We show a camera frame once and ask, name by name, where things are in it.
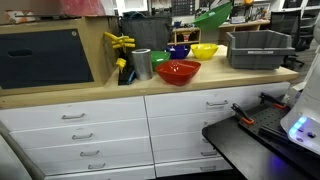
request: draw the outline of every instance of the drawer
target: drawer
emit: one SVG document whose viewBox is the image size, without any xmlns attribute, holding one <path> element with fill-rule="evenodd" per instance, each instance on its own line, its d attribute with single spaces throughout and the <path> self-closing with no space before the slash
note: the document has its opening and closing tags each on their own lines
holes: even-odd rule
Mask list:
<svg viewBox="0 0 320 180">
<path fill-rule="evenodd" d="M 146 96 L 148 117 L 194 114 L 230 110 L 232 103 L 251 108 L 260 102 L 261 92 L 273 96 L 286 93 L 289 83 L 243 86 L 193 92 Z"/>
<path fill-rule="evenodd" d="M 212 147 L 202 136 L 201 131 L 151 137 L 153 151 L 183 149 L 199 146 Z"/>
<path fill-rule="evenodd" d="M 45 180 L 142 180 L 155 179 L 154 166 L 47 176 Z"/>
<path fill-rule="evenodd" d="M 45 175 L 97 171 L 124 167 L 152 165 L 152 153 L 139 153 L 122 156 L 109 156 L 97 159 L 41 163 L 37 166 Z"/>
<path fill-rule="evenodd" d="M 149 136 L 146 119 L 15 131 L 10 135 L 23 149 L 121 140 Z"/>
<path fill-rule="evenodd" d="M 232 169 L 222 157 L 156 164 L 157 177 Z"/>
<path fill-rule="evenodd" d="M 155 163 L 165 163 L 192 159 L 220 157 L 220 154 L 212 146 L 205 145 L 192 148 L 155 151 L 153 153 L 153 156 Z"/>
<path fill-rule="evenodd" d="M 36 164 L 99 159 L 147 152 L 151 153 L 149 137 L 25 150 L 25 153 Z"/>
<path fill-rule="evenodd" d="M 210 124 L 234 115 L 233 111 L 148 118 L 151 136 L 202 131 Z"/>
<path fill-rule="evenodd" d="M 0 111 L 9 131 L 146 118 L 143 97 L 18 108 Z"/>
</svg>

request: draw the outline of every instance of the bowl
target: bowl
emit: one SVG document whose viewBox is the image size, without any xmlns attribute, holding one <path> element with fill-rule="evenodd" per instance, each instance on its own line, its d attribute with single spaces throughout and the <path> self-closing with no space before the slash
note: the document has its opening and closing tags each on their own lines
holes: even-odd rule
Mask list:
<svg viewBox="0 0 320 180">
<path fill-rule="evenodd" d="M 156 71 L 165 82 L 184 86 L 191 81 L 200 66 L 199 62 L 170 60 L 157 66 Z"/>
<path fill-rule="evenodd" d="M 199 60 L 210 59 L 218 50 L 216 44 L 193 44 L 191 45 L 194 56 Z"/>
<path fill-rule="evenodd" d="M 156 67 L 160 64 L 169 61 L 170 59 L 170 53 L 169 52 L 163 52 L 163 51 L 151 51 L 151 63 L 152 68 L 155 71 Z"/>
<path fill-rule="evenodd" d="M 169 46 L 166 52 L 170 52 L 170 59 L 184 59 L 190 52 L 190 46 Z"/>
</svg>

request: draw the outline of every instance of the counter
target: counter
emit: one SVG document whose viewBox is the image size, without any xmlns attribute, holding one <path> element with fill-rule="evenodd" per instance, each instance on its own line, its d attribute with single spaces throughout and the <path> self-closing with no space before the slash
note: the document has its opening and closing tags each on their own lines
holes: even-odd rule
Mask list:
<svg viewBox="0 0 320 180">
<path fill-rule="evenodd" d="M 199 72 L 192 79 L 191 83 L 183 87 L 165 83 L 156 73 L 151 80 L 135 80 L 130 86 L 118 86 L 118 70 L 116 70 L 103 87 L 2 96 L 0 97 L 0 108 L 17 108 L 265 84 L 290 81 L 298 77 L 297 72 L 283 67 L 277 70 L 233 69 L 227 61 L 226 53 L 227 47 L 219 46 L 219 50 L 211 60 L 200 61 L 202 66 Z M 187 59 L 194 60 L 192 52 L 190 52 Z"/>
</svg>

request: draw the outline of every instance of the gray plastic bin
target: gray plastic bin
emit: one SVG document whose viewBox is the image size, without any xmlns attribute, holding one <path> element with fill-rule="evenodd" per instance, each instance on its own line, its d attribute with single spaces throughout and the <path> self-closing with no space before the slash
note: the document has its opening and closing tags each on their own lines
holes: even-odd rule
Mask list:
<svg viewBox="0 0 320 180">
<path fill-rule="evenodd" d="M 295 54 L 291 36 L 275 31 L 228 32 L 227 58 L 236 69 L 278 69 Z"/>
</svg>

